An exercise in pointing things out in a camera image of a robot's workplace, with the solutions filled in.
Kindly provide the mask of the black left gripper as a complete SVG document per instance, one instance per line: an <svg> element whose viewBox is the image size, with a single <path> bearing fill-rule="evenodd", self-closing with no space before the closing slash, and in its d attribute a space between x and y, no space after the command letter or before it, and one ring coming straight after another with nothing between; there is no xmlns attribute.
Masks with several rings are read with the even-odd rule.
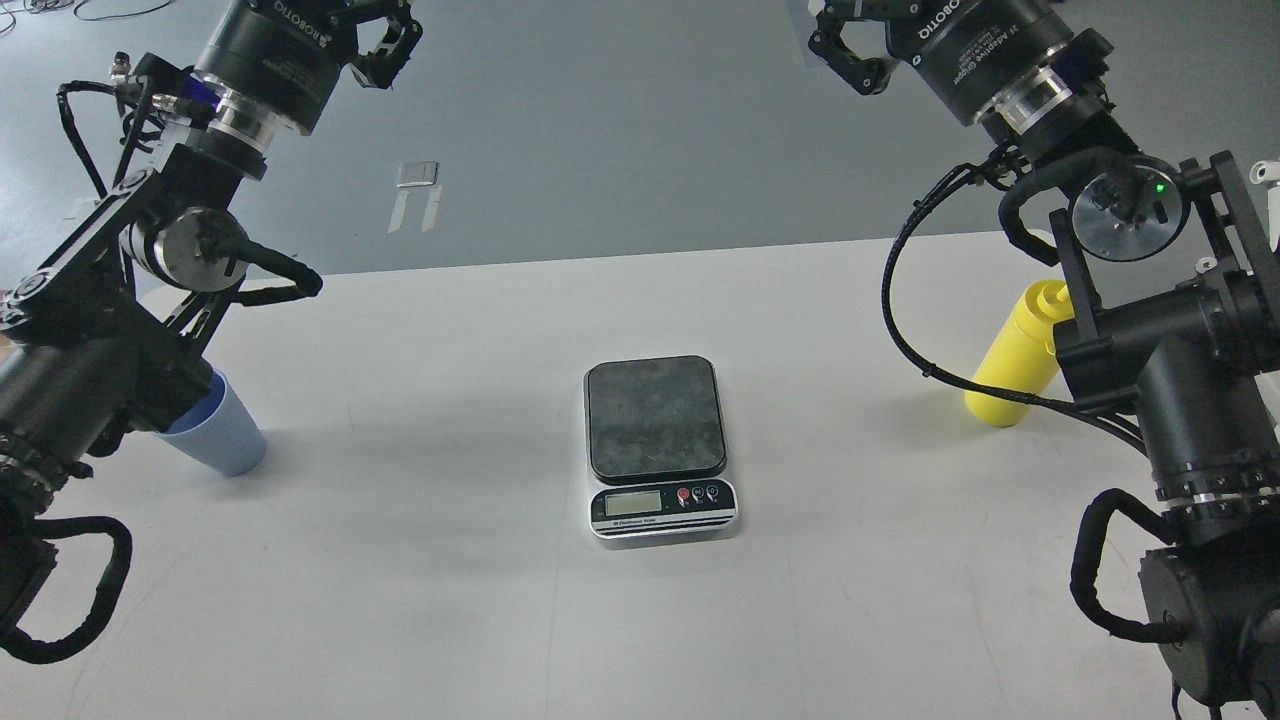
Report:
<svg viewBox="0 0 1280 720"><path fill-rule="evenodd" d="M338 26L333 12L347 9ZM352 26L383 19L379 45L351 61L365 88L390 88L422 37L413 1L233 1L195 70L209 82L266 105L298 135L310 136L356 54Z"/></svg>

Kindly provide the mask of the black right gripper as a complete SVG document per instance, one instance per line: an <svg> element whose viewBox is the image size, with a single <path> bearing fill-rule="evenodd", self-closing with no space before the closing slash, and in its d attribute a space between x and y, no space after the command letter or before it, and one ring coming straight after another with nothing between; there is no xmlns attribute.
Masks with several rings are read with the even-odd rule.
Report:
<svg viewBox="0 0 1280 720"><path fill-rule="evenodd" d="M1073 37L1047 1L915 4L918 15L893 19L896 1L820 1L808 49L855 92L882 94L890 64L855 54L844 28L851 22L887 22L890 55L911 65L955 119L969 127L996 95Z"/></svg>

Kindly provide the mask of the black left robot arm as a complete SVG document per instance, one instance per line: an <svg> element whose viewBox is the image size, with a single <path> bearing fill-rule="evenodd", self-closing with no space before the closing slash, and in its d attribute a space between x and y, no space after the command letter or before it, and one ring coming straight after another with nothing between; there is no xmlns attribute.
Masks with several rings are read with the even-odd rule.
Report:
<svg viewBox="0 0 1280 720"><path fill-rule="evenodd" d="M56 94L97 191L67 240L3 300L3 650L64 661L93 643L120 598L133 542L104 516L50 519L84 456L132 430L165 430L210 395L204 351L227 310L317 295L321 277L253 242L230 214L262 178L276 129L310 135L344 68L389 88L422 35L408 1L233 1L201 58L179 68L118 53L106 83ZM86 619L56 641L20 620L58 541L105 536L111 553Z"/></svg>

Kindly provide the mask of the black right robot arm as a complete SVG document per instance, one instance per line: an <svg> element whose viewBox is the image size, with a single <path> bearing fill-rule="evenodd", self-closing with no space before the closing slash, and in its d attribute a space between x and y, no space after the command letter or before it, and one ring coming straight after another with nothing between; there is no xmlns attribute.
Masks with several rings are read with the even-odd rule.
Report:
<svg viewBox="0 0 1280 720"><path fill-rule="evenodd" d="M1211 717L1234 702L1277 716L1277 434L1261 375L1277 370L1277 242L1231 154L1207 167L1144 155L1114 119L1111 45L1046 1L827 1L810 50L852 90L881 94L908 63L995 150L946 174L886 260L891 340L923 375L1047 407L1146 456L1156 512L1123 489L1082 516L1070 593L1110 635L1156 644L1172 697ZM1015 379L966 380L901 334L891 305L905 243L966 184L1002 192L1011 246L1062 269L1073 314L1046 357L1070 401Z"/></svg>

